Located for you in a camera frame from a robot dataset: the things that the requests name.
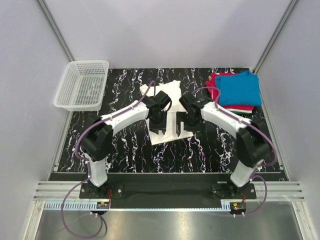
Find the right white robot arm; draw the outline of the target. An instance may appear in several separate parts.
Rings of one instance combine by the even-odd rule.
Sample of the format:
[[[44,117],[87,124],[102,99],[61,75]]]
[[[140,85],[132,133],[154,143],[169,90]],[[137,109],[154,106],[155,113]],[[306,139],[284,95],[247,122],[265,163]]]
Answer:
[[[244,187],[258,165],[271,153],[271,141],[261,131],[260,124],[226,110],[209,97],[197,99],[190,92],[184,93],[179,103],[184,111],[176,113],[178,136],[182,130],[201,135],[205,122],[210,122],[235,139],[238,163],[230,181],[236,188]]]

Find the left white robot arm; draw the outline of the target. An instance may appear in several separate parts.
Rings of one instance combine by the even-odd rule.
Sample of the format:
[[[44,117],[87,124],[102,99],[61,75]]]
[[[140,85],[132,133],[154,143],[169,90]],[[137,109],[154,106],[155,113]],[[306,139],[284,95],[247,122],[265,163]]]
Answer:
[[[83,151],[88,163],[90,184],[100,188],[107,182],[105,164],[115,134],[142,120],[148,120],[150,132],[165,134],[168,115],[165,108],[171,106],[171,98],[161,90],[155,96],[144,95],[142,100],[136,100],[112,114],[93,117],[91,126],[76,143],[76,149]]]

